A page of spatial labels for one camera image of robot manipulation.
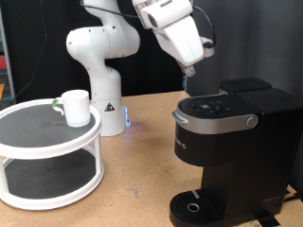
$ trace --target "wooden table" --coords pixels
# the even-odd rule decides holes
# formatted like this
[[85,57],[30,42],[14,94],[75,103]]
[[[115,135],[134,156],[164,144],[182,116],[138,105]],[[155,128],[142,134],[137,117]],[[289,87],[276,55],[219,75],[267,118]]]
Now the wooden table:
[[[171,227],[169,203],[177,194],[200,188],[203,169],[174,154],[171,113],[185,92],[123,97],[132,125],[115,137],[101,138],[105,164],[100,185],[83,200],[50,211],[25,211],[0,202],[0,226]],[[301,227],[303,205],[284,204],[276,219]],[[260,227],[257,221],[241,227]]]

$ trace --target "white robotic arm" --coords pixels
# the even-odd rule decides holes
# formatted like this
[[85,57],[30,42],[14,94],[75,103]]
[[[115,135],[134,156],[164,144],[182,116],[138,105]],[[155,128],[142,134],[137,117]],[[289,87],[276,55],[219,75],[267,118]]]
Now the white robotic arm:
[[[84,5],[119,12],[116,0],[84,0]],[[89,9],[103,26],[72,30],[66,39],[68,53],[79,61],[90,77],[92,105],[102,119],[102,136],[120,134],[130,125],[127,109],[121,103],[121,76],[105,65],[106,59],[123,58],[137,52],[140,37],[123,17]]]
[[188,0],[133,0],[133,5],[143,27],[153,30],[161,48],[179,62],[188,77],[195,74],[194,63],[214,54],[213,47],[203,47],[211,41],[199,36],[189,16],[193,7]]

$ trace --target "coffee maker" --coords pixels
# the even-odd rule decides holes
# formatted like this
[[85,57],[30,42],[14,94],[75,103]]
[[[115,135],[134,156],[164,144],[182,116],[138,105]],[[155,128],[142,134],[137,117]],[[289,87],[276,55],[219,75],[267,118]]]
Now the coffee maker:
[[280,212],[303,127],[303,102],[260,79],[181,100],[175,153],[203,166],[201,189],[175,196],[175,227],[227,227]]

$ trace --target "coffee maker control panel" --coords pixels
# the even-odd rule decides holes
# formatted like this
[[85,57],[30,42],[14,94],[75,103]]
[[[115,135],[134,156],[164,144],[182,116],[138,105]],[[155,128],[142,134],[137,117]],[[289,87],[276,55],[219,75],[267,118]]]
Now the coffee maker control panel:
[[237,95],[190,97],[182,100],[178,107],[188,116],[205,119],[260,113],[259,109]]

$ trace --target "drip tray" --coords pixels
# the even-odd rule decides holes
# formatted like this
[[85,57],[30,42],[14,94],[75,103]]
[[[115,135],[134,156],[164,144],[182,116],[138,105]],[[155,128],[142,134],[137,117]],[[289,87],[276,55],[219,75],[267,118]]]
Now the drip tray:
[[221,227],[223,218],[202,190],[188,191],[175,196],[170,202],[169,218],[175,227]]
[[52,199],[69,194],[96,175],[95,156],[81,148],[40,160],[12,160],[6,167],[9,193],[24,199]]

